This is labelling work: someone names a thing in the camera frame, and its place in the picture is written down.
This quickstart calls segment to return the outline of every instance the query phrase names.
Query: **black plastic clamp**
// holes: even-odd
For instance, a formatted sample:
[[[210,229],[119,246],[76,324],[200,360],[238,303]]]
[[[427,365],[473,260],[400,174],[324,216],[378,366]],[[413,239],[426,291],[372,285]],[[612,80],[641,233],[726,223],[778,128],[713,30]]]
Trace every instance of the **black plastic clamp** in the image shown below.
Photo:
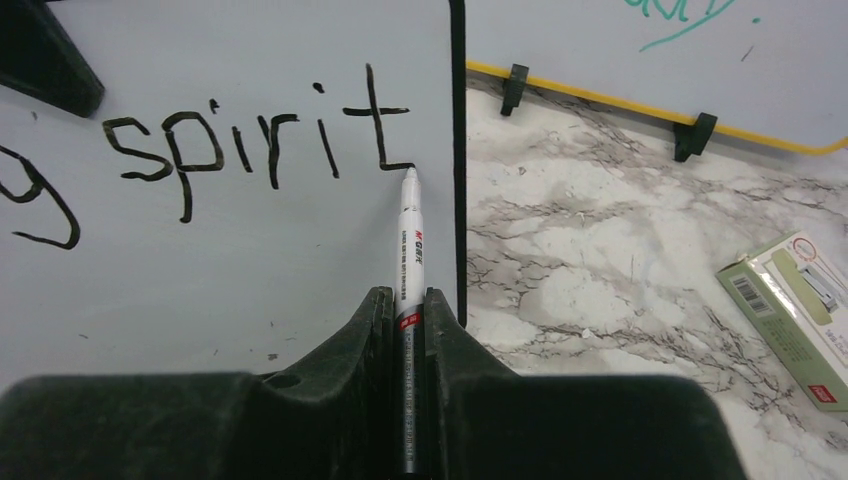
[[[0,1],[0,31],[10,32],[0,39],[0,85],[80,117],[94,115],[105,88],[43,1]]]
[[[718,117],[701,113],[694,125],[674,124],[674,161],[683,163],[691,155],[700,155],[710,141]]]
[[[524,95],[524,87],[527,86],[527,74],[530,69],[517,63],[512,64],[509,78],[504,80],[504,103],[501,106],[501,115],[508,117],[512,115],[512,109],[518,108],[521,97]]]

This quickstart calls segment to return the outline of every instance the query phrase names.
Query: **marble surface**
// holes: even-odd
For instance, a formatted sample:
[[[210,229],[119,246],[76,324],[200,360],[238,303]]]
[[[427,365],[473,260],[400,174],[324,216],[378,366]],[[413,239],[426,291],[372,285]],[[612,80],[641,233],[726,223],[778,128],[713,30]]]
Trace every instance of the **marble surface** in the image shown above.
[[[719,142],[676,164],[667,129],[538,92],[504,118],[470,87],[468,330],[522,374],[694,379],[750,478],[848,478],[848,416],[815,409],[713,277],[794,229],[848,270],[848,152]]]

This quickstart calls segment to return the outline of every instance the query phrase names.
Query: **barcode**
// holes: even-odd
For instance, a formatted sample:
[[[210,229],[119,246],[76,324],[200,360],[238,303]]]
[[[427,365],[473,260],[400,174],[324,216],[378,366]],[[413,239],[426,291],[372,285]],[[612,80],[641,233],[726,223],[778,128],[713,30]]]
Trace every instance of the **barcode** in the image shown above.
[[[751,283],[751,280],[747,275],[733,277],[730,281],[733,283],[736,291],[739,292],[739,295],[742,295],[742,298],[745,299],[745,302],[749,307],[751,307],[751,310],[753,310],[758,317],[774,313],[774,310],[772,310],[771,306],[765,301],[760,292],[757,291],[757,288]]]

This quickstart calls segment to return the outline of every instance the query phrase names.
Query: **green box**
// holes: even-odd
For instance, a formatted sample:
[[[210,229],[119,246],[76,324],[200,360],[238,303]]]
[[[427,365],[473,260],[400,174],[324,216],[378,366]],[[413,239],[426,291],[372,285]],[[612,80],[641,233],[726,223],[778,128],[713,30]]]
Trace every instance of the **green box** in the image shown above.
[[[848,281],[804,232],[716,274],[819,410],[848,411]]]

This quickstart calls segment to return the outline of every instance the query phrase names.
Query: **box label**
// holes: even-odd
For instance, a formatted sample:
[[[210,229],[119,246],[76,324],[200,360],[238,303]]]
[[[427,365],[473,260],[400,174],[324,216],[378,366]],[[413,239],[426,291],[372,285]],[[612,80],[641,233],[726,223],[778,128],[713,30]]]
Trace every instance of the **box label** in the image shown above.
[[[763,295],[757,290],[757,287],[754,286],[748,275],[742,274],[731,277],[730,283],[733,284],[733,287],[745,299],[745,303],[748,304],[748,307],[754,311],[754,315],[758,318],[774,315],[774,309],[763,298]]]
[[[822,402],[822,403],[836,403],[836,397],[834,397],[830,390],[827,389],[824,385],[807,385],[813,395]]]

